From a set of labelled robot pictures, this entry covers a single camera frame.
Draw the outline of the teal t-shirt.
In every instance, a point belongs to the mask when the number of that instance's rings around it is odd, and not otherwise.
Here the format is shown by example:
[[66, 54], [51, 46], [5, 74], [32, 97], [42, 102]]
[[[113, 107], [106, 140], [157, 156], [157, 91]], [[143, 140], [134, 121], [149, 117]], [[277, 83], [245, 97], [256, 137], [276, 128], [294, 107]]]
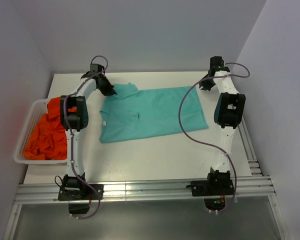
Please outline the teal t-shirt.
[[115, 143], [205, 130], [208, 124], [196, 89], [190, 86], [138, 89], [115, 84], [100, 110], [101, 143]]

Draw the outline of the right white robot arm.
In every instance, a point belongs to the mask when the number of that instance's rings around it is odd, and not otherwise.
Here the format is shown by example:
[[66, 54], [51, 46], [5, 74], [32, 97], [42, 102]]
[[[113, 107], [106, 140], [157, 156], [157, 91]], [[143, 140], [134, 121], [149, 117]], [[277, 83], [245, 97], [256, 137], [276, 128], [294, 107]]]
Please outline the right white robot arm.
[[228, 70], [209, 70], [204, 80], [199, 84], [203, 91], [217, 87], [219, 98], [214, 110], [213, 120], [220, 130], [219, 153], [210, 172], [216, 175], [230, 175], [231, 163], [229, 156], [232, 151], [232, 141], [235, 132], [242, 121], [246, 96], [239, 93], [233, 84]]

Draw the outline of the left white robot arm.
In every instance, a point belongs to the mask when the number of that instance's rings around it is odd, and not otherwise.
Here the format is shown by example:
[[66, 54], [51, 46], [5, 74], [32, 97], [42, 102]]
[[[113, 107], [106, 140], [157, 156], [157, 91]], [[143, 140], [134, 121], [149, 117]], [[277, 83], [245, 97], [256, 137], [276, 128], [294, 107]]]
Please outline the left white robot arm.
[[85, 184], [83, 143], [89, 123], [87, 99], [95, 90], [99, 90], [106, 97], [116, 94], [114, 86], [105, 74], [89, 76], [86, 73], [73, 93], [60, 97], [60, 123], [65, 129], [67, 140], [67, 167], [62, 185], [69, 189], [69, 194], [76, 200], [85, 198], [88, 193]]

